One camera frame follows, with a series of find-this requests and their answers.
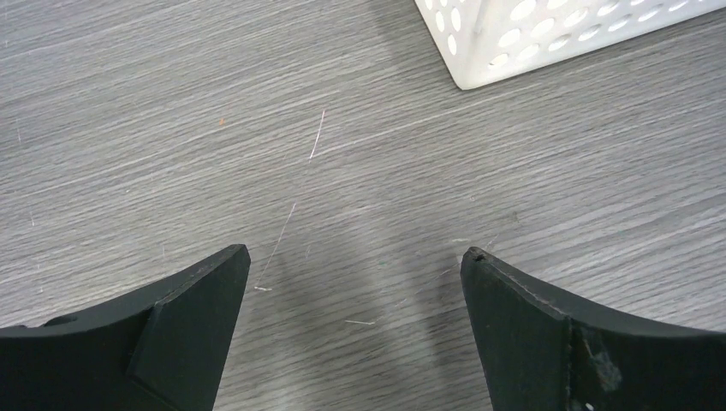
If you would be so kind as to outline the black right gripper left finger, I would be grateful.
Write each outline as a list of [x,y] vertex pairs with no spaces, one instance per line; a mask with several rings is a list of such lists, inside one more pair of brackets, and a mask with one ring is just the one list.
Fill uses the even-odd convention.
[[2,409],[212,409],[250,264],[233,244],[95,306],[2,328]]

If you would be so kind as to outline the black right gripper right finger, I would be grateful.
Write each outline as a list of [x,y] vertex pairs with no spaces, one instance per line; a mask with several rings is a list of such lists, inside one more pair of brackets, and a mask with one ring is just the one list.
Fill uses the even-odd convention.
[[478,247],[460,273],[494,409],[724,409],[722,332],[618,311]]

